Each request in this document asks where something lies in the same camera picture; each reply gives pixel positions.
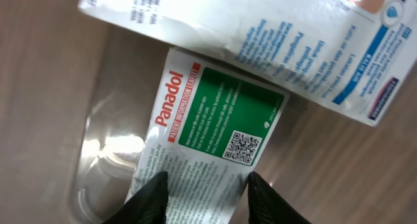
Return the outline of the white Panadol box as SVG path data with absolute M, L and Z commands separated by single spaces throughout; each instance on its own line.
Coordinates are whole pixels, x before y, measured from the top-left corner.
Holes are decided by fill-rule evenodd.
M 228 223 L 288 92 L 178 48 L 167 54 L 130 194 L 168 173 L 168 223 Z

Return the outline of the white plaster box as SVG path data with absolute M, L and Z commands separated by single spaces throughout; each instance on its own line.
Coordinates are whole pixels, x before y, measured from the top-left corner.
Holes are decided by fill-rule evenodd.
M 416 60 L 416 0 L 79 0 L 376 126 Z

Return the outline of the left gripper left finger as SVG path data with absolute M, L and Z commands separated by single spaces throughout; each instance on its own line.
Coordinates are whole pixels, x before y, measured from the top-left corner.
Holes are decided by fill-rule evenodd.
M 155 174 L 103 224 L 166 224 L 168 172 Z

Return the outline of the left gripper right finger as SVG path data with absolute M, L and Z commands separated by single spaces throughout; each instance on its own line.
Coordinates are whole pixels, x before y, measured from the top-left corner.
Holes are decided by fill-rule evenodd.
M 250 224 L 310 224 L 258 173 L 248 175 Z

